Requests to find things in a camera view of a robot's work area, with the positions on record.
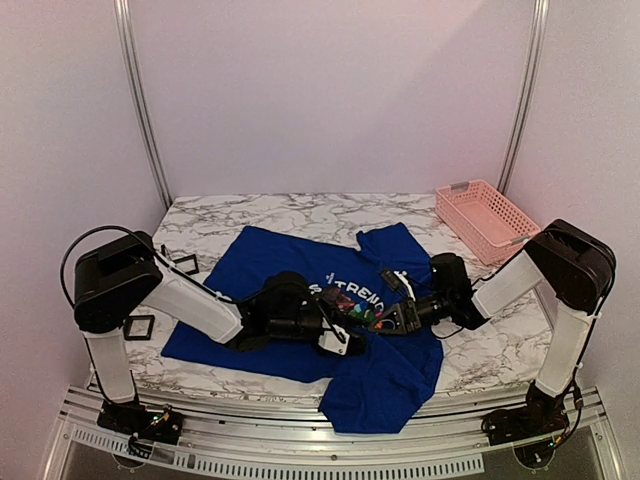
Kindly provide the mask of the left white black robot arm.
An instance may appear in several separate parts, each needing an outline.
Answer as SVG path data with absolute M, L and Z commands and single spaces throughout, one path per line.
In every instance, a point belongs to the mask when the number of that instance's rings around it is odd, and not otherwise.
M 216 293 L 155 249 L 142 231 L 80 255 L 73 267 L 71 301 L 111 419 L 128 434 L 148 426 L 125 347 L 128 323 L 158 313 L 236 351 L 272 340 L 307 342 L 344 355 L 352 339 L 330 297 L 312 293 L 304 279 L 284 272 L 236 300 Z

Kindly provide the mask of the blue printed t-shirt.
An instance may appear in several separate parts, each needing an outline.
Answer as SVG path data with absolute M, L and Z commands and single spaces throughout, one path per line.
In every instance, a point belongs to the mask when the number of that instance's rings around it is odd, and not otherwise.
M 381 277 L 388 268 L 418 281 L 428 294 L 431 258 L 402 223 L 356 235 L 354 248 L 246 226 L 219 259 L 205 285 L 233 300 L 256 293 L 282 272 L 301 275 L 312 293 L 336 287 L 351 311 L 380 314 L 398 303 Z M 327 379 L 319 410 L 341 434 L 396 434 L 431 399 L 444 359 L 441 342 L 427 329 L 403 336 L 366 332 L 364 351 L 347 355 L 331 330 L 307 341 L 271 340 L 240 353 L 178 323 L 164 357 L 312 383 Z

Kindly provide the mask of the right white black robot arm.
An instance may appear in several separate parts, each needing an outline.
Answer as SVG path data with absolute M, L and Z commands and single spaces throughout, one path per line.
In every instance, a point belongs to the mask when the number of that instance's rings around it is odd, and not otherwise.
M 556 417 L 555 406 L 547 398 L 564 396 L 581 368 L 595 323 L 615 283 L 614 251 L 556 219 L 486 277 L 471 280 L 464 260 L 450 252 L 432 257 L 430 267 L 426 296 L 415 294 L 417 281 L 389 269 L 382 271 L 392 289 L 404 287 L 408 295 L 374 320 L 369 331 L 409 335 L 446 318 L 462 329 L 476 330 L 521 298 L 535 296 L 552 329 L 533 381 L 534 392 L 543 397 L 523 407 L 516 422 L 524 435 L 539 435 Z

